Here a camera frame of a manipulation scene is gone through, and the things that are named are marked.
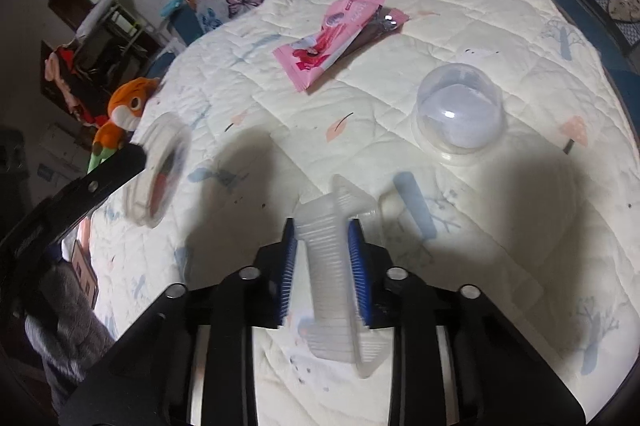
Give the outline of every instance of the plastic lid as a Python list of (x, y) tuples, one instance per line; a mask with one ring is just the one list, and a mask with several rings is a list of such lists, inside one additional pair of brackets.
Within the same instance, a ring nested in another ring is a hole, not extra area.
[(469, 164), (504, 130), (500, 89), (469, 64), (440, 66), (418, 88), (412, 130), (420, 147), (437, 160)]
[(146, 152), (145, 170), (125, 186), (127, 218), (155, 227), (171, 203), (191, 147), (191, 130), (173, 113), (164, 113), (138, 142)]

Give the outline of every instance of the orange plush toy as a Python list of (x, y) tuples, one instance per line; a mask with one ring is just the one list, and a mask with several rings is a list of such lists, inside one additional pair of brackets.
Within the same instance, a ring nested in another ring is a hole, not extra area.
[(88, 171), (113, 155), (125, 141), (127, 132), (138, 127), (146, 102), (158, 86), (158, 79), (139, 77), (113, 92), (107, 106), (109, 120), (95, 134)]

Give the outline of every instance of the white quilted bedspread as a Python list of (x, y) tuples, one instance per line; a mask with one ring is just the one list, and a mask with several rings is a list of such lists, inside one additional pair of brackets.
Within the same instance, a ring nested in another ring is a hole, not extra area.
[[(200, 287), (251, 263), (339, 173), (378, 199), (398, 265), (478, 285), (592, 417), (640, 345), (638, 149), (596, 50), (550, 0), (386, 0), (411, 16), (401, 33), (297, 93), (271, 52), (318, 30), (333, 1), (266, 0), (173, 63), (136, 135), (177, 113), (193, 129), (186, 171), (155, 229), (126, 219), (122, 191), (94, 214), (98, 316), (119, 336), (171, 282)], [(475, 165), (444, 167), (408, 116), (423, 77), (459, 60), (502, 89), (508, 129)], [(407, 208), (416, 198), (426, 210)], [(310, 399), (277, 341), (258, 339), (261, 424), (386, 422)]]

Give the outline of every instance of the pink wrapper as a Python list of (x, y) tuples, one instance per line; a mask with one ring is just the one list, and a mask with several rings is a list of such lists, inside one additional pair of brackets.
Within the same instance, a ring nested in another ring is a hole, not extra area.
[(307, 89), (344, 53), (384, 1), (338, 0), (327, 9), (320, 32), (273, 51), (296, 90)]

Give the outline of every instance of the pink leaf print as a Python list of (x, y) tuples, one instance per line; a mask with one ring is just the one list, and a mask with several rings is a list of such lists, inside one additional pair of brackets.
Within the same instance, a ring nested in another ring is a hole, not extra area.
[(331, 142), (344, 131), (344, 129), (347, 127), (347, 117), (350, 115), (353, 115), (353, 111), (349, 115), (342, 117), (342, 119), (337, 120), (331, 126), (329, 126), (329, 129), (326, 131), (327, 142)]
[(244, 110), (242, 113), (239, 113), (238, 115), (234, 115), (233, 117), (231, 117), (231, 122), (233, 124), (235, 124), (236, 126), (239, 126), (240, 123), (244, 120), (244, 118), (246, 117), (246, 114), (249, 113), (249, 110)]
[(569, 142), (567, 142), (563, 150), (564, 153), (568, 154), (571, 151), (574, 142), (578, 142), (579, 144), (587, 147), (587, 126), (584, 123), (584, 119), (579, 115), (574, 115), (571, 119), (565, 122), (560, 128), (560, 131), (563, 135), (569, 137)]
[(229, 131), (229, 128), (231, 128), (231, 126), (235, 125), (235, 126), (239, 126), (240, 123), (244, 120), (244, 118), (246, 117), (246, 114), (249, 112), (249, 110), (244, 110), (243, 112), (240, 112), (237, 115), (234, 115), (233, 117), (231, 117), (230, 121), (231, 124), (229, 126), (227, 126), (225, 128), (225, 132)]

